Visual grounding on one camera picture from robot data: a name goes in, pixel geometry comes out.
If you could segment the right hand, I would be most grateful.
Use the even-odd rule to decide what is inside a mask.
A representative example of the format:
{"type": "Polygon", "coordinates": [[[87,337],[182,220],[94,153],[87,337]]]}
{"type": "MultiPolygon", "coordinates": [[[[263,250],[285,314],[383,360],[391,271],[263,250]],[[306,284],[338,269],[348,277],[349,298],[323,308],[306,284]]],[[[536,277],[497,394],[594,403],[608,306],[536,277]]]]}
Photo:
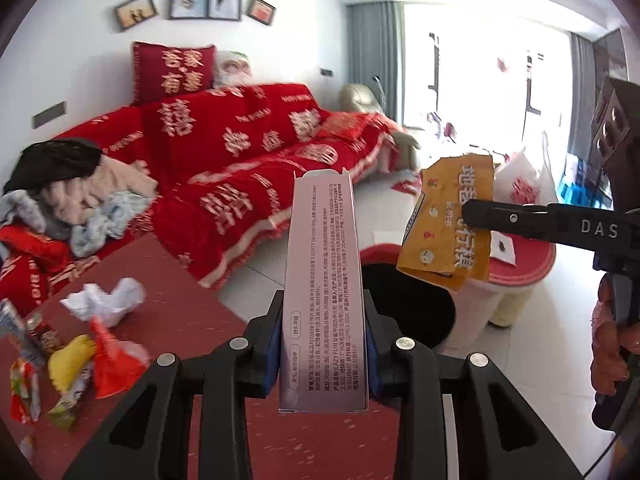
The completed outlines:
{"type": "Polygon", "coordinates": [[[618,328],[613,318],[612,286],[605,275],[599,284],[598,301],[591,319],[591,385],[597,393],[614,396],[616,384],[630,377],[629,366],[620,355],[624,348],[639,354],[639,325],[618,328]]]}

